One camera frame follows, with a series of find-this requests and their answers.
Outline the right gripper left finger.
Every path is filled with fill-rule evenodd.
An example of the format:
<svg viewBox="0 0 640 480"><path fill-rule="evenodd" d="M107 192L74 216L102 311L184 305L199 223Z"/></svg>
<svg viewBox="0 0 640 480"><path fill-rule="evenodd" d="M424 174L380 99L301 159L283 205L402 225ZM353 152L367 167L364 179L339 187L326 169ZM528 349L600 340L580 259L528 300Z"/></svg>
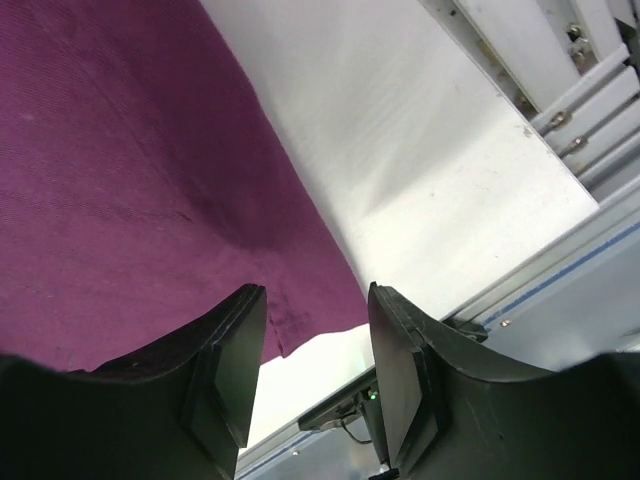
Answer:
<svg viewBox="0 0 640 480"><path fill-rule="evenodd" d="M239 448L248 441L266 330L264 287L212 310L88 376L91 438L107 447Z"/></svg>

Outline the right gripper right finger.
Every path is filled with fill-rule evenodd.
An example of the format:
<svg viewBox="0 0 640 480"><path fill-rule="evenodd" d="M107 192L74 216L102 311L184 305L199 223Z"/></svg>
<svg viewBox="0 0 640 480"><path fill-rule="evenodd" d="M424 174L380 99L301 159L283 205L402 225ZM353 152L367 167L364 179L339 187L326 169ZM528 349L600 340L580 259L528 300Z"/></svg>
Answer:
<svg viewBox="0 0 640 480"><path fill-rule="evenodd" d="M557 475L547 371L499 354L372 284L369 325L393 466L403 475Z"/></svg>

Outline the purple cloth wrap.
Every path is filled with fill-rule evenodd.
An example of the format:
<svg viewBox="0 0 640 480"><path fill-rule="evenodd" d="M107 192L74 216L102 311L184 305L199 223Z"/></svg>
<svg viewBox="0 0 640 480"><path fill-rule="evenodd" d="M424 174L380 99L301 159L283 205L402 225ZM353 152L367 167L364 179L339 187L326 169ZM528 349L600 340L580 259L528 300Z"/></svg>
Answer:
<svg viewBox="0 0 640 480"><path fill-rule="evenodd" d="M267 291L263 357L361 289L197 1L1 5L1 349L93 369Z"/></svg>

